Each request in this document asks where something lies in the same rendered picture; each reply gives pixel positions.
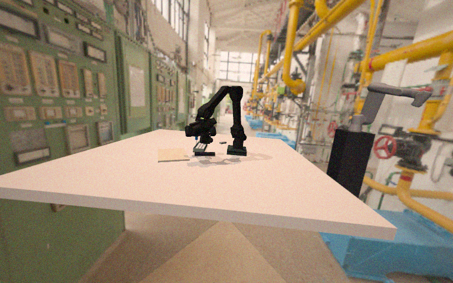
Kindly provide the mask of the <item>keyboard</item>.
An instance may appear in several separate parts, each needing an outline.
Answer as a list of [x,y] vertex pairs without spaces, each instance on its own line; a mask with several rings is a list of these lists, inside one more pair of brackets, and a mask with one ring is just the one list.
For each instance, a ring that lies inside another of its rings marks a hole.
[[193,152],[204,152],[208,144],[203,144],[197,142],[197,144],[193,148]]

